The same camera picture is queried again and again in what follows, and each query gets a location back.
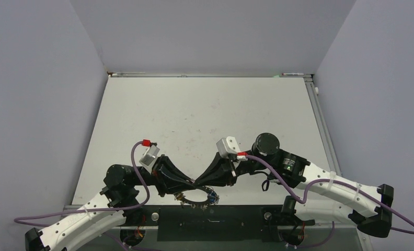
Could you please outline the large metal keyring with rings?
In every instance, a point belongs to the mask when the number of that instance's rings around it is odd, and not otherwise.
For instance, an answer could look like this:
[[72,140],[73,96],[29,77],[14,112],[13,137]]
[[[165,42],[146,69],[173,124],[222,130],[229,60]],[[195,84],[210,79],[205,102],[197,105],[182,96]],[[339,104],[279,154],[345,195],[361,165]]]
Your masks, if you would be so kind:
[[175,200],[179,201],[182,206],[189,206],[191,208],[199,208],[205,210],[209,206],[215,206],[218,204],[220,197],[218,193],[209,186],[198,187],[197,190],[204,193],[205,197],[200,196],[195,198],[188,198],[184,192],[178,192],[174,194]]

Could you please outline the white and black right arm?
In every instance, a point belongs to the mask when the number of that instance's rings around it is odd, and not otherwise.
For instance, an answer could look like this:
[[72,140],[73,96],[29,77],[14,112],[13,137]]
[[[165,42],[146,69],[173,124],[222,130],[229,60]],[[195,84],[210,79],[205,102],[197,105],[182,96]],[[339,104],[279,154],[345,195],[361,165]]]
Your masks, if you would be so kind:
[[254,175],[268,169],[269,181],[282,185],[289,193],[281,209],[282,220],[327,220],[352,224],[364,234],[386,238],[392,228],[390,207],[393,187],[369,186],[327,171],[298,155],[280,148],[272,133],[259,134],[251,149],[241,151],[232,136],[220,139],[217,154],[195,180],[198,186],[232,186],[240,175]]

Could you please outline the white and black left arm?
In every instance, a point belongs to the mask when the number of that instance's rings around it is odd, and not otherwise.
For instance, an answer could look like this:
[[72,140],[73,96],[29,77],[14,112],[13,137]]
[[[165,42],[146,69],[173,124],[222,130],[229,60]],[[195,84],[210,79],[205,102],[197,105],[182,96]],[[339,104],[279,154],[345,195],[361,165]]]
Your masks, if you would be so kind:
[[143,220],[149,201],[149,186],[159,195],[194,190],[196,182],[181,172],[167,156],[152,163],[152,169],[136,164],[114,164],[104,178],[105,186],[75,211],[59,212],[63,219],[25,233],[26,250],[77,250],[109,229]]

